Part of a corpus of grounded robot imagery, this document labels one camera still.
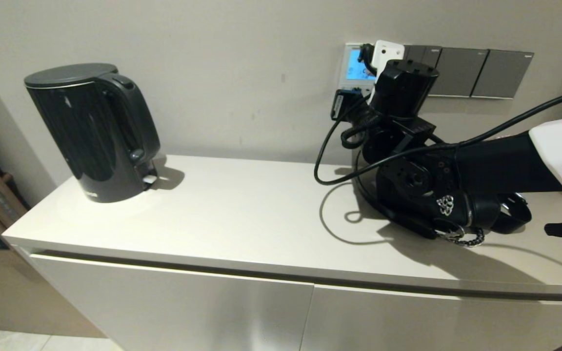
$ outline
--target white cabinet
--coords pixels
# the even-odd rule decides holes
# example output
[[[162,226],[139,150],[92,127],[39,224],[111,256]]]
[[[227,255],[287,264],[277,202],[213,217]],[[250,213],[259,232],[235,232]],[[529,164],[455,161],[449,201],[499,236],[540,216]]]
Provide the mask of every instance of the white cabinet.
[[[562,302],[316,285],[301,351],[551,351]]]
[[[127,351],[298,351],[314,284],[31,255]]]

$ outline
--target white countertop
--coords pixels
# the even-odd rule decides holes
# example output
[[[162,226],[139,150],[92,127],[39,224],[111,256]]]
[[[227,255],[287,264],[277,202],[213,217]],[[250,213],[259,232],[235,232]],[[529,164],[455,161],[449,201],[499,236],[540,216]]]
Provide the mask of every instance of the white countertop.
[[[321,178],[339,177],[343,168],[321,166]],[[312,164],[168,156],[158,170],[155,189],[112,204],[90,201],[71,178],[4,235],[14,245],[65,253],[562,294],[562,238],[543,231],[547,222],[562,222],[558,193],[526,194],[533,222],[524,233],[491,233],[483,246],[465,249],[390,224],[357,199],[350,183],[317,184]]]

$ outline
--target robotic arm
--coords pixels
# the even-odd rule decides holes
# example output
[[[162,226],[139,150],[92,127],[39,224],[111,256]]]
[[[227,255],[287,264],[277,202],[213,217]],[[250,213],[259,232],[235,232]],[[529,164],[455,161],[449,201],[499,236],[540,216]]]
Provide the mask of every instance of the robotic arm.
[[[378,74],[377,80],[371,95],[357,94],[328,134],[314,171],[319,183],[356,178],[366,200],[393,222],[426,238],[443,237],[463,246],[482,243],[486,230],[512,233],[530,221],[526,200],[518,193],[562,191],[562,120],[484,141],[562,102],[562,97],[481,136],[448,144],[434,134],[433,124],[418,116],[439,77],[437,69],[412,60],[387,60],[385,54],[362,46],[359,60]],[[324,147],[342,120],[352,124],[341,134],[342,145],[360,148],[368,166],[337,180],[320,180],[317,169]],[[427,146],[429,140],[434,144]],[[377,169],[372,176],[375,193],[359,178],[372,169]],[[562,237],[562,224],[548,224],[546,232]],[[475,239],[463,240],[466,233]]]

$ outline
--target power cord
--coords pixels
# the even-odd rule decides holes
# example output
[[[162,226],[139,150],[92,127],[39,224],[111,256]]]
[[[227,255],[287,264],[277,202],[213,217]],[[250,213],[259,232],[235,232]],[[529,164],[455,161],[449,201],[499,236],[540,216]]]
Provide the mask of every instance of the power cord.
[[[363,102],[364,100],[366,100],[366,98],[364,98],[363,100],[357,102],[357,106],[359,105],[359,103]],[[415,149],[410,149],[407,151],[403,151],[402,153],[399,154],[395,154],[386,158],[383,158],[382,160],[379,160],[373,164],[370,164],[369,166],[365,166],[364,168],[361,168],[360,170],[354,171],[352,173],[346,174],[343,177],[339,177],[337,179],[334,180],[321,180],[318,176],[318,168],[320,166],[320,162],[322,160],[322,155],[324,154],[324,150],[326,148],[326,144],[328,143],[328,140],[331,138],[331,135],[333,134],[333,132],[335,131],[335,128],[337,127],[337,125],[339,125],[339,122],[342,118],[339,118],[333,127],[331,127],[331,129],[328,131],[328,134],[326,135],[326,138],[322,144],[320,153],[318,155],[318,158],[316,160],[315,163],[315,167],[314,167],[314,178],[315,180],[319,183],[322,184],[324,186],[333,186],[335,184],[339,184],[342,182],[346,182],[348,180],[351,180],[352,178],[355,177],[359,177],[362,174],[369,172],[383,164],[386,164],[388,162],[392,162],[393,160],[396,160],[400,157],[405,157],[405,156],[409,156],[412,154],[417,154],[417,153],[430,153],[431,151],[441,151],[441,150],[450,150],[450,149],[456,149],[457,147],[461,147],[461,146],[469,146],[471,144],[476,144],[477,142],[481,142],[483,140],[485,140],[486,138],[489,138],[491,136],[494,136],[497,133],[500,133],[501,131],[504,131],[504,129],[507,129],[508,127],[511,127],[519,122],[522,122],[523,120],[530,118],[531,116],[540,113],[541,111],[544,111],[546,109],[548,109],[549,107],[555,106],[562,103],[562,96],[554,98],[553,100],[549,100],[547,102],[544,102],[543,104],[537,106],[537,107],[533,107],[532,109],[529,109],[528,111],[526,111],[525,113],[522,113],[514,118],[511,118],[510,120],[508,120],[507,122],[504,122],[502,124],[500,124],[499,126],[491,129],[490,131],[483,133],[477,137],[471,138],[469,140],[465,140],[462,142],[457,142],[455,144],[446,144],[446,143],[439,143],[439,144],[435,144],[435,145],[431,145],[431,146],[424,146],[424,147],[417,147]],[[351,109],[348,109],[348,111],[344,114],[348,114],[351,112],[352,109],[355,109],[355,107],[357,107],[355,105],[353,105],[353,107]]]

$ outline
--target black electric kettle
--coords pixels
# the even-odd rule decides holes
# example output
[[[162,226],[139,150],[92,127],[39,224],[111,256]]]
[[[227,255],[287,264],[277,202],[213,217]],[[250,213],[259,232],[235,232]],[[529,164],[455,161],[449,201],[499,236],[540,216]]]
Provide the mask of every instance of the black electric kettle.
[[[158,132],[138,86],[112,64],[31,74],[25,87],[90,200],[116,202],[157,178]]]

